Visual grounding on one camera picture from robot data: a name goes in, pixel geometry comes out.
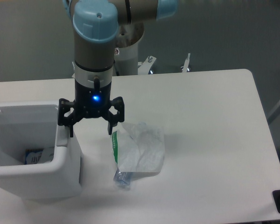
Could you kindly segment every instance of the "white bin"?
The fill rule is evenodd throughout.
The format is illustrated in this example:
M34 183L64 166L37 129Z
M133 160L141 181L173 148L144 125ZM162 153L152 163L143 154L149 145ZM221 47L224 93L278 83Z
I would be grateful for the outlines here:
M82 152L57 125L56 102L0 104L0 188L26 199L78 195ZM24 165L27 149L54 147L54 158Z

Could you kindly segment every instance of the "gray floor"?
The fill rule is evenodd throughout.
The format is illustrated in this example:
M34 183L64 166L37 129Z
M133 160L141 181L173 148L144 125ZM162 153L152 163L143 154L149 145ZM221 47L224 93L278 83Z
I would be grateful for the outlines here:
M0 1L0 82L69 78L73 36L61 0ZM177 72L249 69L267 114L280 99L280 0L180 0L174 18L147 22L140 60ZM270 126L280 155L280 116Z

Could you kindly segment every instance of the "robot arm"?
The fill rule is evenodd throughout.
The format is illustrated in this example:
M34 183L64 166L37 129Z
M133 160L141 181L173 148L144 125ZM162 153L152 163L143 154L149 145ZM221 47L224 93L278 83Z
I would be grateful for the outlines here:
M59 100L58 125L69 127L73 137L73 126L81 119L103 117L109 122L108 133L112 134L112 128L125 119L122 97L110 100L119 23L170 16L176 10L177 0L65 0L64 3L74 30L75 100ZM109 111L112 106L117 110L115 115Z

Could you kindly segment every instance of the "light blue joint cap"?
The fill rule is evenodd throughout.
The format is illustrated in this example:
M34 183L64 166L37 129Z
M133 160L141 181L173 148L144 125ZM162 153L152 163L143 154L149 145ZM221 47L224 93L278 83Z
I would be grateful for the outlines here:
M173 16L177 11L178 0L159 0L157 20Z
M67 5L66 0L62 0L64 8L66 10L66 14L70 17L70 4L71 0L69 0L69 5Z
M73 25L87 41L109 42L118 31L117 9L108 0L80 0L75 6Z

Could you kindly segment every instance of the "white table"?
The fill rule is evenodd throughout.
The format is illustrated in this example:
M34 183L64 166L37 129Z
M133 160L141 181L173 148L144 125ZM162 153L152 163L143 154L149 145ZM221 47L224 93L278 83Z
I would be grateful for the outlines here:
M126 121L163 126L161 173L118 189L107 122L74 130L84 153L81 196L23 201L0 189L0 224L225 224L280 219L280 164L247 70L114 77ZM1 101L74 98L74 80L0 83Z

